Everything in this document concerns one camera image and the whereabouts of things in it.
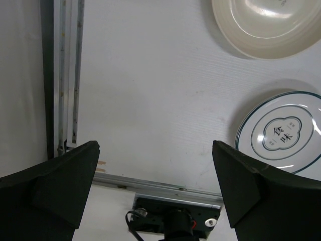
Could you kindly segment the aluminium rail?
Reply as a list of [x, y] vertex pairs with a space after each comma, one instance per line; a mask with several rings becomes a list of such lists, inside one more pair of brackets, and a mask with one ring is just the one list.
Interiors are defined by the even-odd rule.
[[[54, 1], [54, 156], [76, 148], [84, 1]], [[146, 197], [207, 208], [223, 207], [221, 194], [98, 171], [93, 184]]]

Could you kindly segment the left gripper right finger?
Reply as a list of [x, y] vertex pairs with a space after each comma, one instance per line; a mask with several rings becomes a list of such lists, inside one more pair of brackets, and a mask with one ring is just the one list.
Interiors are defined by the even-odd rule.
[[212, 156], [238, 240], [320, 240], [320, 181], [251, 158], [223, 141]]

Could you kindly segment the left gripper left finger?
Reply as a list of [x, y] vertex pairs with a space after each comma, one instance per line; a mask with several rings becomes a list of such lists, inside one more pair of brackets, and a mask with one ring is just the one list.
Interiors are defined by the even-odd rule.
[[89, 141], [1, 177], [1, 240], [72, 240], [80, 227], [100, 146]]

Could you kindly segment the cream white plate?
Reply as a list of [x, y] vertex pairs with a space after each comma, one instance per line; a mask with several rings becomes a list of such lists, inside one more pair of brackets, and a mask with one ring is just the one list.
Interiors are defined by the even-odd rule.
[[225, 39], [247, 57], [284, 59], [320, 41], [320, 1], [212, 1]]

